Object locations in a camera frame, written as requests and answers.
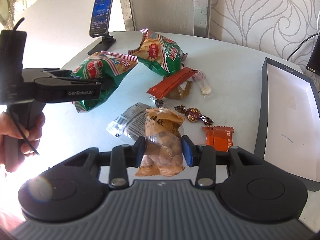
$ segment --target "chair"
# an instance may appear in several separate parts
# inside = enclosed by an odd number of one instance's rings
[[[127,31],[209,37],[211,0],[120,0]]]

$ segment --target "patterned wallpaper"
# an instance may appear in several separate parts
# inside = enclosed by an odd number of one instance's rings
[[[287,58],[317,33],[320,0],[212,0],[210,37]],[[320,90],[320,77],[306,70],[317,36],[290,59]]]

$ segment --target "phone stand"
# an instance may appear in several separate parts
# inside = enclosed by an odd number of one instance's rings
[[[102,36],[102,40],[88,52],[88,55],[92,55],[95,52],[101,52],[102,50],[108,50],[114,43],[116,39],[113,36],[110,36],[109,33],[106,33]]]

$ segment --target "green snack bag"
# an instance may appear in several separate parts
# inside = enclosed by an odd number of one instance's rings
[[[107,101],[137,63],[138,59],[135,56],[107,51],[96,52],[87,57],[71,73],[71,77],[80,79],[111,77],[114,80],[114,86],[111,89],[101,91],[99,99],[73,102],[77,111],[88,112]]]
[[[148,29],[141,32],[143,36],[139,48],[129,50],[128,54],[137,56],[139,62],[163,77],[183,68],[188,54],[184,54],[177,43]]]

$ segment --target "white candy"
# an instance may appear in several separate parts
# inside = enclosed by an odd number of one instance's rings
[[[205,85],[204,87],[201,88],[201,93],[203,95],[207,95],[211,93],[211,87],[208,85]]]

